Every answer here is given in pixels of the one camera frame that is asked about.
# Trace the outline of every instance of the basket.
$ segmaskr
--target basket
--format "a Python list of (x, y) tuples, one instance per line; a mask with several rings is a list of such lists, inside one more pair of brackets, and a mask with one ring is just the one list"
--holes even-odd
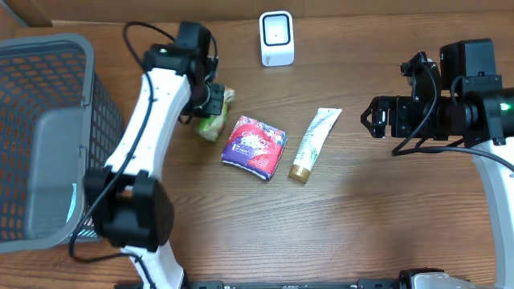
[[(84, 37), (0, 41), (0, 253), (67, 241), (85, 170), (103, 165), (122, 127)], [(93, 239), (89, 222), (80, 241)]]

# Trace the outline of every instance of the black cable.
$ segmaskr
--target black cable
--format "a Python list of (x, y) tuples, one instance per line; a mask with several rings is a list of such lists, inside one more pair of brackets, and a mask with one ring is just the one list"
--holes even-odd
[(457, 77), (455, 77), (455, 79), (453, 79), (453, 81), (451, 82), (451, 86), (450, 86), (450, 98), (451, 98), (451, 102), (454, 104), (454, 105), (457, 105), (457, 99), (455, 98), (455, 88), (457, 87), (457, 83), (459, 82), (459, 80), (463, 79), (464, 76), (462, 75), (459, 75)]
[(134, 48), (133, 48), (132, 44), (130, 44), (129, 37), (127, 35), (127, 31), (129, 30), (129, 28), (131, 26), (148, 27), (150, 29), (153, 29), (155, 31), (158, 31), (158, 32), (162, 33), (163, 35), (165, 35), (166, 37), (168, 37), (172, 41), (175, 40), (175, 38), (173, 36), (171, 36), (170, 34), (168, 34), (167, 32), (163, 31), (162, 29), (160, 29), (158, 27), (150, 25), (148, 23), (133, 21), (133, 22), (126, 23), (125, 26), (123, 27), (123, 40), (125, 42), (125, 45), (127, 46), (127, 49), (130, 52), (130, 54), (136, 60), (136, 62), (139, 65), (139, 67), (145, 73), (145, 77), (146, 77), (146, 79), (148, 81), (148, 85), (149, 85), (149, 104), (148, 104), (148, 108), (146, 110), (145, 118), (143, 119), (143, 123), (141, 124), (141, 127), (139, 128), (139, 131), (137, 132), (136, 138), (134, 139), (133, 145), (130, 148), (130, 150), (128, 151), (127, 157), (125, 158), (125, 160), (124, 160), (123, 164), (121, 165), (120, 169), (118, 169), (118, 171), (116, 172), (116, 174), (114, 175), (112, 180), (107, 184), (107, 186), (102, 191), (102, 193), (98, 196), (98, 198), (89, 206), (89, 210), (82, 216), (82, 218), (79, 220), (79, 224), (73, 230), (73, 233), (71, 234), (71, 237), (70, 237), (70, 242), (68, 243), (68, 245), (69, 245), (68, 253), (69, 253), (70, 257), (72, 257), (75, 261), (80, 262), (80, 263), (95, 263), (95, 262), (99, 262), (99, 261), (108, 260), (108, 259), (111, 259), (111, 258), (132, 257), (132, 258), (135, 259), (136, 263), (140, 263), (141, 269), (143, 270), (143, 272), (145, 274), (145, 277), (146, 277), (146, 279), (148, 280), (148, 282), (150, 284), (150, 288), (156, 289), (155, 283), (153, 282), (152, 277), (150, 276), (150, 274), (148, 272), (148, 268), (146, 267), (145, 263), (141, 259), (141, 256), (138, 256), (138, 255), (133, 254), (133, 253), (117, 253), (117, 254), (110, 254), (110, 255), (106, 255), (106, 256), (95, 257), (95, 258), (81, 258), (81, 257), (78, 257), (78, 256), (75, 255), (75, 242), (76, 242), (76, 239), (77, 239), (77, 237), (79, 235), (80, 230), (82, 230), (82, 228), (84, 227), (85, 222), (87, 220), (89, 220), (89, 218), (91, 217), (92, 212), (98, 206), (100, 201), (102, 199), (104, 199), (105, 196), (112, 190), (113, 186), (116, 184), (116, 181), (120, 178), (120, 176), (123, 174), (123, 172), (125, 171), (125, 169), (129, 165), (129, 162), (132, 160), (134, 152), (136, 151), (137, 145), (138, 145), (139, 141), (141, 140), (141, 138), (143, 136), (143, 132), (145, 131), (145, 127), (146, 127), (146, 125), (148, 123), (148, 120), (149, 120), (149, 117), (150, 117), (150, 113), (152, 111), (152, 105), (153, 105), (153, 84), (152, 84), (152, 80), (150, 79), (150, 75), (148, 74), (148, 72), (145, 69), (145, 65), (143, 64), (143, 62), (141, 61), (139, 56), (137, 56), (137, 53), (134, 51)]
[[(422, 65), (423, 69), (428, 73), (428, 76), (430, 77), (430, 80), (432, 82), (432, 85), (434, 87), (434, 101), (432, 102), (432, 105), (430, 106), (430, 109), (428, 113), (426, 114), (425, 118), (422, 120), (422, 122), (418, 125), (418, 127), (405, 139), (402, 143), (400, 143), (396, 148), (393, 149), (393, 152), (391, 153), (393, 157), (396, 156), (405, 156), (407, 154), (411, 153), (443, 153), (443, 152), (459, 152), (459, 153), (470, 153), (481, 157), (486, 157), (490, 160), (496, 161), (511, 171), (514, 172), (514, 165), (506, 161), (505, 159), (498, 157), (497, 155), (494, 155), (492, 153), (486, 153), (483, 151), (480, 151), (478, 149), (467, 149), (467, 148), (458, 148), (457, 146), (462, 144), (464, 142), (464, 139), (460, 139), (457, 141), (454, 141), (453, 143), (449, 144), (448, 146), (432, 146), (432, 147), (425, 147), (420, 148), (421, 144), (425, 142), (426, 138), (423, 137), (414, 147), (414, 149), (404, 149), (400, 151), (410, 140), (414, 138), (418, 134), (418, 132), (422, 129), (423, 125), (428, 121), (430, 115), (434, 111), (434, 107), (437, 103), (437, 86), (435, 85), (434, 77), (432, 77), (432, 74), (428, 70), (428, 67), (425, 65)], [(459, 77), (455, 78), (452, 83), (452, 91), (455, 92), (455, 83), (459, 80)]]

